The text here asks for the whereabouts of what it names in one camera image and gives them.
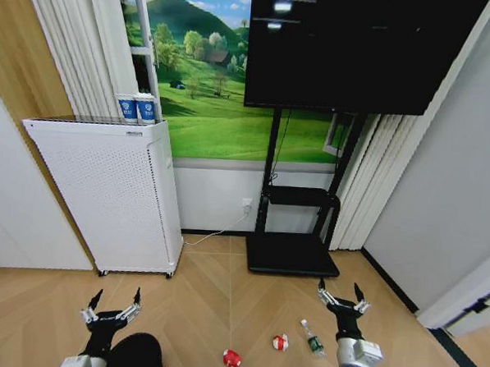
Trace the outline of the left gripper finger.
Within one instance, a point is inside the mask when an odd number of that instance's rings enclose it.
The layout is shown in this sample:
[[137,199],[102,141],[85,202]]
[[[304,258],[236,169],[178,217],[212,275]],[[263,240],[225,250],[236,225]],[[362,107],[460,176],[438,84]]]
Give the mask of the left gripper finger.
[[80,310],[81,318],[85,323],[92,323],[98,320],[98,316],[95,314],[94,309],[97,307],[101,295],[102,291],[100,290],[92,297],[87,307]]
[[140,313],[140,288],[135,293],[134,302],[128,308],[125,308],[120,314],[117,315],[117,320],[132,321]]

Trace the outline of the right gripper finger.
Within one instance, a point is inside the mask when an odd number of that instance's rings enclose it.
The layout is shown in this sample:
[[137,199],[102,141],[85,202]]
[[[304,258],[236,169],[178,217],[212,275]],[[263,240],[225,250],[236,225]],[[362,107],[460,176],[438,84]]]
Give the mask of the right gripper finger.
[[357,303],[354,305],[354,310],[359,312],[360,314],[364,314],[367,308],[370,307],[370,304],[364,298],[364,292],[359,288],[357,283],[354,283],[355,289],[355,298]]
[[318,282],[318,297],[325,305],[337,305],[337,299],[326,290],[324,278]]

